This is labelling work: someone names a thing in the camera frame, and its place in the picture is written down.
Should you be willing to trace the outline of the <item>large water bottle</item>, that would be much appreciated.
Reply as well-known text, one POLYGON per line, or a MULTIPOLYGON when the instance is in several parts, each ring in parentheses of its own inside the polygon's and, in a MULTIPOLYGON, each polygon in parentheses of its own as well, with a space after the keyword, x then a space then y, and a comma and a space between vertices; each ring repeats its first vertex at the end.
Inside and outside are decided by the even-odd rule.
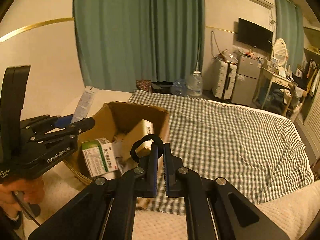
POLYGON ((203 91, 203 81, 201 72, 194 70, 186 81, 186 88, 188 96, 200 97, 203 91))

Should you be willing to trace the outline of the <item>green checkered cloth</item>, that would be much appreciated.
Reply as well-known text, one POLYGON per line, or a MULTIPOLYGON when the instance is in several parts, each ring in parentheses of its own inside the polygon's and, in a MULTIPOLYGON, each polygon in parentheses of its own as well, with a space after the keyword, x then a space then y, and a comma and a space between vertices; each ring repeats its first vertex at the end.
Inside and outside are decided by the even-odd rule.
POLYGON ((226 178, 254 204, 314 181, 305 145, 294 124, 283 116, 141 90, 129 101, 166 109, 172 154, 203 178, 226 178))

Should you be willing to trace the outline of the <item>white dressing table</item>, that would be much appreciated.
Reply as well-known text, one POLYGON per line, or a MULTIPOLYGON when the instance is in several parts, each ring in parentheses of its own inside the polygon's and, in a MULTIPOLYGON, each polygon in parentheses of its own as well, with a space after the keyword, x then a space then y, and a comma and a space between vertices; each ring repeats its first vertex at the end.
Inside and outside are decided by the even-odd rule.
POLYGON ((276 89, 281 91, 291 90, 296 86, 297 83, 295 81, 261 67, 252 101, 254 103, 259 103, 260 109, 265 109, 267 107, 267 102, 271 103, 271 96, 276 89))

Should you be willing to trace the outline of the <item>grey mini fridge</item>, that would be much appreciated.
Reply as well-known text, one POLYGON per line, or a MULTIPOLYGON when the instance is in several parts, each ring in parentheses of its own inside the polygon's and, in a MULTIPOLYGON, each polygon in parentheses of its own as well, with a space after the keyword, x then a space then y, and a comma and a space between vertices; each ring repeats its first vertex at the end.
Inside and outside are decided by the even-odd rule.
POLYGON ((249 106, 258 83, 260 66, 257 59, 240 55, 231 102, 249 106))

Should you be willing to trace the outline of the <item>brown cardboard box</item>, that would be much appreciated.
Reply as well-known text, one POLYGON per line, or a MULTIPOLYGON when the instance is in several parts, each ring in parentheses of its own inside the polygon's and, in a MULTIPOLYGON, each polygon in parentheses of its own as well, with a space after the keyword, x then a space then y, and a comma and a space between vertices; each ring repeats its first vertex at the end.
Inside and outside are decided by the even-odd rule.
POLYGON ((142 119, 153 123, 153 131, 163 142, 169 141, 169 112, 162 107, 136 103, 112 101, 103 104, 93 115, 95 126, 78 135, 78 150, 64 159, 65 165, 84 185, 92 182, 92 177, 81 153, 81 144, 98 138, 114 141, 117 136, 129 133, 142 119))

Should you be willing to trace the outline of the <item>green curtain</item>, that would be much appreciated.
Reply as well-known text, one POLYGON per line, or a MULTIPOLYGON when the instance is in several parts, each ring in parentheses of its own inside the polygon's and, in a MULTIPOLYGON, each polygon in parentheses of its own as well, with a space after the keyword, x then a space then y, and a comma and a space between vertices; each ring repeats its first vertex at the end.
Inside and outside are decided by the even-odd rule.
POLYGON ((295 74, 298 65, 302 65, 304 53, 303 14, 300 6, 291 0, 274 0, 276 5, 276 38, 282 38, 289 57, 287 64, 295 74))
POLYGON ((132 92, 202 68, 204 0, 73 0, 73 17, 87 86, 132 92))

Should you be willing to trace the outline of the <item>oval vanity mirror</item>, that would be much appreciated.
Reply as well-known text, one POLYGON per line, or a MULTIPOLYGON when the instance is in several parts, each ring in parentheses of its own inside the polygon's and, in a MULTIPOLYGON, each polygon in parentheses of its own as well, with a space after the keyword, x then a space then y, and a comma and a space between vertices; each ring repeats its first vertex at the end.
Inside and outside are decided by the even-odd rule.
POLYGON ((289 50, 287 49, 286 43, 282 38, 276 39, 273 47, 271 60, 277 60, 279 67, 285 67, 289 58, 289 50))

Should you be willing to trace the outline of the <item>brown patterned bag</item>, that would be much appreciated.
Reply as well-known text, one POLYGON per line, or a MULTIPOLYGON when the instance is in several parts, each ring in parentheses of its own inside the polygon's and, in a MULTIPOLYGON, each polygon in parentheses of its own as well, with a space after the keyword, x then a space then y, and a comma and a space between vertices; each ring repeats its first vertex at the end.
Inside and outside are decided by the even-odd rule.
POLYGON ((143 90, 146 92, 153 92, 151 80, 137 80, 136 87, 138 90, 143 90))

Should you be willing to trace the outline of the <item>green curtain left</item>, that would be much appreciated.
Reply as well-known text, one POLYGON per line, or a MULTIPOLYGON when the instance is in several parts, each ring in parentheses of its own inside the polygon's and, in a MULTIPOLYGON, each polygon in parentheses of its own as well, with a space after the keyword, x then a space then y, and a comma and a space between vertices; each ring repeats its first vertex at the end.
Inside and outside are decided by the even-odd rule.
POLYGON ((73 0, 73 17, 87 86, 132 92, 202 68, 204 0, 73 0))

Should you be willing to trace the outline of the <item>wall mounted television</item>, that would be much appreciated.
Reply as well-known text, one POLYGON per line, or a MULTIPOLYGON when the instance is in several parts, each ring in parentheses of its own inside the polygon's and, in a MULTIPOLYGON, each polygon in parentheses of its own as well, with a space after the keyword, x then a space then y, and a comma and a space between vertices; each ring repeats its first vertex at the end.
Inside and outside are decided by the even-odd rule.
POLYGON ((273 32, 253 22, 239 18, 236 40, 271 53, 273 32))

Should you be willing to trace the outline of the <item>green white carton box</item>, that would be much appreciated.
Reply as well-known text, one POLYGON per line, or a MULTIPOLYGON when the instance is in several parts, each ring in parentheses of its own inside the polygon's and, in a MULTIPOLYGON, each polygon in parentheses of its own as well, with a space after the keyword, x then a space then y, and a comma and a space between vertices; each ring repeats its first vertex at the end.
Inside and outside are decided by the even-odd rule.
POLYGON ((81 151, 91 177, 99 177, 118 169, 112 143, 98 138, 81 144, 81 151))

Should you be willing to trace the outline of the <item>wooden chair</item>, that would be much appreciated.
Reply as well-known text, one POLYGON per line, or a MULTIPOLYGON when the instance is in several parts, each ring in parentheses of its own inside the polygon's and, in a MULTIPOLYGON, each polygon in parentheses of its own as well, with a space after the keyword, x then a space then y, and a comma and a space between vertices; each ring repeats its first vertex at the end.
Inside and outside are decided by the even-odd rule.
POLYGON ((290 107, 292 107, 292 114, 290 115, 289 119, 292 122, 295 122, 307 95, 307 90, 303 90, 297 85, 289 84, 289 89, 284 90, 285 108, 283 110, 283 116, 286 117, 287 111, 290 107))

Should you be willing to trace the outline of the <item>white suitcase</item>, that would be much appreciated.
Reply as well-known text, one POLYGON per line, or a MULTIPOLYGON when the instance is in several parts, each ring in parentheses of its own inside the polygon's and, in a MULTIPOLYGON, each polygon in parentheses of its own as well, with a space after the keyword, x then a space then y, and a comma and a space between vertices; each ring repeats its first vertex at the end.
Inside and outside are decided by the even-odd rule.
POLYGON ((213 63, 212 92, 216 98, 231 100, 236 78, 237 65, 220 59, 213 63))

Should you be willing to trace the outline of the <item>green curtain right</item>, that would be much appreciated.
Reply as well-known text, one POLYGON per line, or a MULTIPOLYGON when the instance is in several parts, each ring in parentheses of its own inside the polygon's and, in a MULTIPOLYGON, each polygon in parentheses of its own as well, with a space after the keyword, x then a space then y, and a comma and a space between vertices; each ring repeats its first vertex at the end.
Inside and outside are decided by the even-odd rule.
POLYGON ((282 38, 289 57, 287 64, 295 74, 298 65, 302 65, 304 53, 303 14, 300 6, 291 0, 274 0, 276 5, 276 38, 282 38))

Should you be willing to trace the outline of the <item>red white medicine box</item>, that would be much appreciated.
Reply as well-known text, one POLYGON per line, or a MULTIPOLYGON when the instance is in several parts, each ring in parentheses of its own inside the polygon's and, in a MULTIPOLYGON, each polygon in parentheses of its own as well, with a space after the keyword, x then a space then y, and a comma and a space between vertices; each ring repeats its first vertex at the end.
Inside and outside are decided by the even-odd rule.
MULTIPOLYGON (((153 134, 153 123, 145 119, 140 122, 124 137, 121 143, 121 156, 123 161, 127 161, 131 157, 130 151, 135 142, 141 140, 144 136, 153 134)), ((143 142, 137 149, 138 157, 143 157, 150 154, 151 140, 143 142)))

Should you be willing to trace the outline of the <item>white ointment tube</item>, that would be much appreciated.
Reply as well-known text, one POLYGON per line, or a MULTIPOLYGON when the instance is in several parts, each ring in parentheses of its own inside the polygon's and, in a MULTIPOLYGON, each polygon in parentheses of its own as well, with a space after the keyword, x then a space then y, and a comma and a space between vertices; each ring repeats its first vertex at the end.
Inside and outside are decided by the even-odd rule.
POLYGON ((87 118, 98 88, 86 86, 71 119, 71 124, 87 118))

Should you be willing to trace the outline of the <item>white quilted mattress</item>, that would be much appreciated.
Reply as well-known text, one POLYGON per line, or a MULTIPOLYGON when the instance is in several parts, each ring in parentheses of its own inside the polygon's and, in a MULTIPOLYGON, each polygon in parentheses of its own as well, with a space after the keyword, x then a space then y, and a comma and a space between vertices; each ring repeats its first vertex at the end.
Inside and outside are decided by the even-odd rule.
MULTIPOLYGON (((101 90, 95 96, 89 116, 110 101, 130 102, 131 93, 101 90)), ((151 211, 138 211, 133 239, 187 239, 184 208, 181 199, 164 198, 163 175, 159 178, 157 198, 149 205, 151 211)), ((46 191, 40 204, 38 221, 44 222, 85 186, 64 163, 43 176, 46 191)), ((283 229, 290 239, 299 239, 319 212, 319 181, 290 194, 255 204, 268 218, 283 229)))

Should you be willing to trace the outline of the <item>white louvered wardrobe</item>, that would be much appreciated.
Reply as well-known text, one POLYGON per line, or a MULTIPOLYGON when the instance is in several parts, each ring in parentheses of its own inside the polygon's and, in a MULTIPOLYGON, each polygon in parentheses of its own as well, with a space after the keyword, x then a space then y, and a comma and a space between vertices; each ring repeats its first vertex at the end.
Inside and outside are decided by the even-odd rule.
MULTIPOLYGON (((304 27, 304 55, 304 67, 307 67, 307 63, 313 63, 319 68, 319 28, 304 27)), ((298 120, 303 125, 308 139, 319 150, 319 69, 303 101, 298 120)))

